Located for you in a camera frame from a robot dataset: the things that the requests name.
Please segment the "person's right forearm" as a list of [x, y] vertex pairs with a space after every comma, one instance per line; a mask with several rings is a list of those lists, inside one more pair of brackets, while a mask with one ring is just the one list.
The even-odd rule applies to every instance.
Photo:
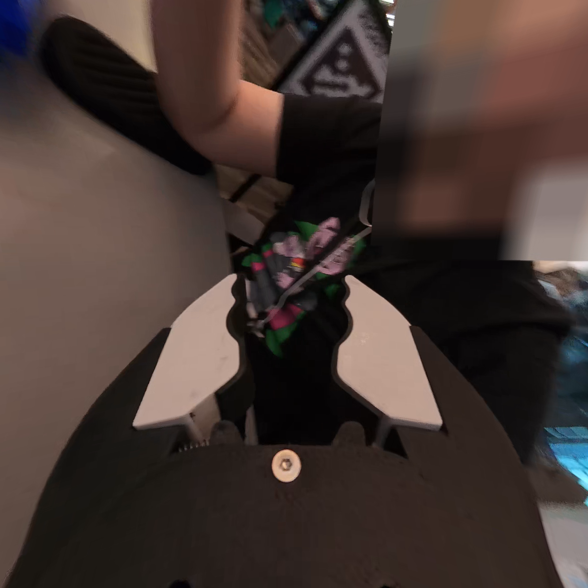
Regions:
[[163, 112], [213, 164], [275, 178], [284, 96], [241, 78], [241, 1], [151, 1]]

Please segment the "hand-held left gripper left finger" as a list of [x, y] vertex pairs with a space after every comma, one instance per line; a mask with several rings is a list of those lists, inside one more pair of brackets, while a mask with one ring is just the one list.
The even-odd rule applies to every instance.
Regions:
[[197, 443], [214, 426], [239, 421], [254, 402], [246, 355], [244, 275], [231, 274], [173, 322], [136, 412], [136, 430], [183, 426]]

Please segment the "black white triangle sign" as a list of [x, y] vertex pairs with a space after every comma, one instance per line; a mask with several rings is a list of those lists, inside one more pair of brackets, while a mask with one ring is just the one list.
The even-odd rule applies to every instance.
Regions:
[[382, 103], [395, 12], [395, 1], [339, 1], [272, 90]]

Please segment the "blue plastic bin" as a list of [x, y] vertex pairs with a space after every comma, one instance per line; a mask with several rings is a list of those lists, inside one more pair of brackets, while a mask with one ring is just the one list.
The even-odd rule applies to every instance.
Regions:
[[28, 58], [45, 28], [49, 1], [1, 1], [1, 63]]

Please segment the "black wrist rest pad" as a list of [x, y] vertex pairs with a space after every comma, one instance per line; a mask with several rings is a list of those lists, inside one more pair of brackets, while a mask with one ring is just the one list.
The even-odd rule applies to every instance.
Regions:
[[56, 18], [38, 55], [56, 87], [99, 122], [191, 175], [211, 170], [165, 116], [155, 74], [98, 29], [74, 17]]

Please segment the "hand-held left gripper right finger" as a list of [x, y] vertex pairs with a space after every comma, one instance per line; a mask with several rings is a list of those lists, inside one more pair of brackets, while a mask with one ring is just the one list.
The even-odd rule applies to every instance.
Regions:
[[375, 447], [390, 431], [443, 425], [410, 323], [385, 298], [354, 276], [344, 278], [348, 327], [336, 344], [334, 380], [378, 418]]

